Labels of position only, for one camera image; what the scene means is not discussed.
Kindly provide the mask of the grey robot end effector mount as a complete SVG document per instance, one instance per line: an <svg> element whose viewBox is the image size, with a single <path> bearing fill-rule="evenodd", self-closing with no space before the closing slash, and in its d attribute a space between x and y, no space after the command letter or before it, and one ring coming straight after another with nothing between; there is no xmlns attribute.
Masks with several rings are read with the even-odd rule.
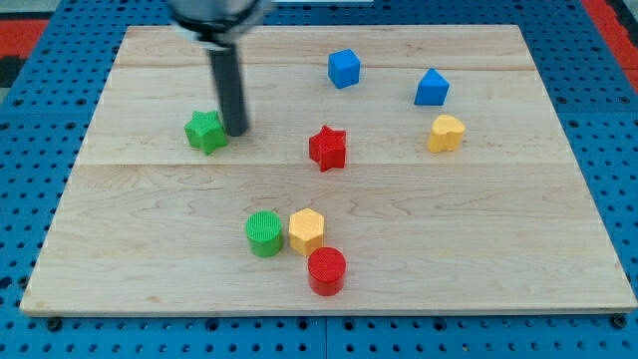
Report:
<svg viewBox="0 0 638 359"><path fill-rule="evenodd" d="M167 0L171 23L209 49L235 44L272 10L271 0Z"/></svg>

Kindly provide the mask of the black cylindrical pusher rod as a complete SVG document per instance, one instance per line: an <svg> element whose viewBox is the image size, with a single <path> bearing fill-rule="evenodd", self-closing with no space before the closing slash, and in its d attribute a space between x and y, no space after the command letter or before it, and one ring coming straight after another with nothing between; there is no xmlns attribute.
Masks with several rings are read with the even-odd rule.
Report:
<svg viewBox="0 0 638 359"><path fill-rule="evenodd" d="M208 53L225 132L240 137L248 131L249 121L237 47L231 45Z"/></svg>

